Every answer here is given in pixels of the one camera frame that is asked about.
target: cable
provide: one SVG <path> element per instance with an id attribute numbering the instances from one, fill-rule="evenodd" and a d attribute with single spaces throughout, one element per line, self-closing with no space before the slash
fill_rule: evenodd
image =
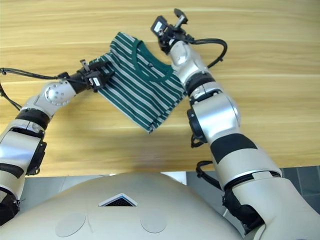
<path id="1" fill-rule="evenodd" d="M 9 103 L 11 103 L 18 111 L 20 111 L 21 109 L 21 105 L 19 105 L 18 103 L 16 103 L 15 101 L 11 100 L 8 95 L 5 93 L 4 88 L 2 87 L 1 83 L 0 83 L 0 96 L 4 97 L 5 99 L 8 100 Z"/>
<path id="2" fill-rule="evenodd" d="M 202 45 L 202 44 L 219 44 L 223 46 L 223 50 L 221 54 L 213 61 L 211 62 L 207 67 L 208 69 L 216 65 L 218 62 L 222 62 L 224 59 L 223 57 L 226 55 L 228 50 L 228 44 L 219 38 L 202 38 L 202 39 L 194 39 L 190 35 L 187 35 L 186 38 L 178 38 L 178 37 L 172 37 L 171 39 L 175 39 L 178 41 L 183 41 L 185 43 L 193 44 L 193 45 Z"/>
<path id="3" fill-rule="evenodd" d="M 196 164 L 196 168 L 195 171 L 197 173 L 197 177 L 198 178 L 203 178 L 205 181 L 207 181 L 209 184 L 213 185 L 214 187 L 216 187 L 219 190 L 221 189 L 220 183 L 218 180 L 214 179 L 213 177 L 209 176 L 208 174 L 206 174 L 201 167 L 205 166 L 205 165 L 209 165 L 212 164 L 212 161 L 200 161 Z"/>
<path id="4" fill-rule="evenodd" d="M 201 44 L 219 44 L 223 46 L 223 50 L 221 54 L 213 61 L 211 62 L 207 67 L 208 69 L 216 65 L 218 62 L 222 62 L 224 59 L 224 56 L 227 53 L 228 45 L 227 43 L 219 38 L 203 38 L 203 39 L 197 39 L 193 43 L 194 45 L 201 45 Z"/>

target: robot forearm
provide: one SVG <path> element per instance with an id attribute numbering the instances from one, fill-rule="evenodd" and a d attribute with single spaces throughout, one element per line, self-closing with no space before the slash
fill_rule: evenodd
<path id="1" fill-rule="evenodd" d="M 76 74 L 63 73 L 60 81 L 45 84 L 38 95 L 30 97 L 0 135 L 0 225 L 19 211 L 25 176 L 39 171 L 47 146 L 45 130 L 56 111 L 76 94 L 96 91 L 108 80 L 97 70 L 105 62 L 81 63 L 83 68 Z"/>
<path id="2" fill-rule="evenodd" d="M 245 227 L 246 239 L 317 239 L 320 216 L 304 201 L 292 183 L 256 143 L 240 132 L 240 113 L 234 100 L 215 82 L 189 43 L 193 39 L 159 16 L 152 25 L 161 49 L 186 90 L 193 132 L 191 146 L 208 143 L 221 189 L 223 205 Z"/>

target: t-shirt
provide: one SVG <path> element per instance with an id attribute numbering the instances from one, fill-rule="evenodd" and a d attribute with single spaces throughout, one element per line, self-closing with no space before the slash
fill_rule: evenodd
<path id="1" fill-rule="evenodd" d="M 108 53 L 93 61 L 109 61 L 101 72 L 114 73 L 99 93 L 148 133 L 186 96 L 172 67 L 124 32 L 115 36 Z"/>

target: wood grain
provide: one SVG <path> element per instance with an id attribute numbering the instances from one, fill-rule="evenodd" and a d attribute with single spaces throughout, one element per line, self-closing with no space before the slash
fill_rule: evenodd
<path id="1" fill-rule="evenodd" d="M 215 79 L 237 101 L 243 132 L 280 167 L 320 164 L 320 2 L 317 0 L 0 0 L 0 67 L 45 75 L 73 73 L 79 60 L 108 51 L 119 31 L 144 40 L 161 61 L 150 26 L 158 15 L 176 21 L 173 8 L 189 18 L 195 38 L 222 38 L 224 62 Z M 196 46 L 207 63 L 219 46 Z M 19 103 L 44 81 L 0 77 Z M 148 135 L 99 94 L 84 92 L 60 109 L 45 140 L 39 176 L 133 171 L 194 170 L 211 158 L 206 146 L 191 149 L 184 100 Z M 0 131 L 17 112 L 0 99 Z"/>

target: robotic arm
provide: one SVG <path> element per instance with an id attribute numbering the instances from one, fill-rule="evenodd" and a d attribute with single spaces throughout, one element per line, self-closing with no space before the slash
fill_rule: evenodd
<path id="1" fill-rule="evenodd" d="M 293 184 L 264 150 L 240 131 L 241 117 L 235 101 L 215 81 L 190 44 L 197 44 L 181 28 L 188 19 L 174 10 L 178 21 L 167 24 L 158 16 L 151 30 L 186 90 L 193 140 L 208 143 L 221 189 L 223 205 L 243 224 L 247 240 L 315 240 L 320 236 L 320 216 L 305 202 Z M 222 61 L 224 46 L 214 62 Z"/>
<path id="2" fill-rule="evenodd" d="M 84 90 L 98 91 L 110 77 L 98 71 L 106 62 L 80 62 L 82 68 L 75 74 L 58 75 L 60 81 L 45 84 L 30 97 L 0 135 L 0 225 L 18 213 L 25 176 L 40 171 L 47 146 L 45 130 L 56 111 Z"/>

